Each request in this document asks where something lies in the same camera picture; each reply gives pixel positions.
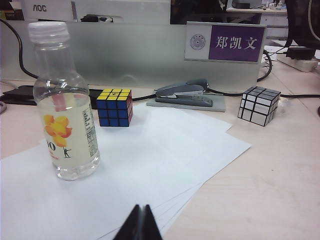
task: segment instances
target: rubik's cube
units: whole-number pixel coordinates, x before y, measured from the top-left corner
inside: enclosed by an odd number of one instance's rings
[[[101,127],[129,127],[133,115],[131,89],[104,89],[96,105]]]
[[[238,118],[266,126],[275,117],[281,92],[260,86],[242,95]]]

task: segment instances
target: yellow flower graphic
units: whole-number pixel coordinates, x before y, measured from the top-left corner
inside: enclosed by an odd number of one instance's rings
[[[53,142],[59,147],[66,147],[72,128],[67,127],[69,120],[66,116],[58,116],[56,119],[52,115],[44,115],[45,131],[52,136]]]

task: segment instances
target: chinese characters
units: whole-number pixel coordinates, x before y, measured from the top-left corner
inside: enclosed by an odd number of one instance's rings
[[[246,39],[245,41],[242,41],[241,37],[236,37],[233,36],[231,39],[228,41],[229,37],[227,36],[218,36],[216,39],[216,48],[227,48],[229,47],[230,49],[242,49],[242,42],[246,43],[246,47],[243,48],[244,50],[246,49],[256,49],[254,46],[255,42],[258,41],[256,38],[250,37],[249,39]]]

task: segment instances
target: aoc logo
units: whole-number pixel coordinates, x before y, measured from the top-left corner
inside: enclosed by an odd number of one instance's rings
[[[46,7],[46,5],[34,4],[33,5],[33,11],[34,12],[46,12],[47,11],[47,7]]]

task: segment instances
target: frosted glass partition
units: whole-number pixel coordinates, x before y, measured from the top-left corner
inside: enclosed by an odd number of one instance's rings
[[[11,21],[24,43],[24,64],[38,69],[27,22]],[[259,64],[184,60],[185,25],[67,23],[77,71],[89,84],[158,88],[205,78],[213,89],[245,91],[256,84]],[[31,79],[18,63],[18,43],[1,24],[1,78]]]

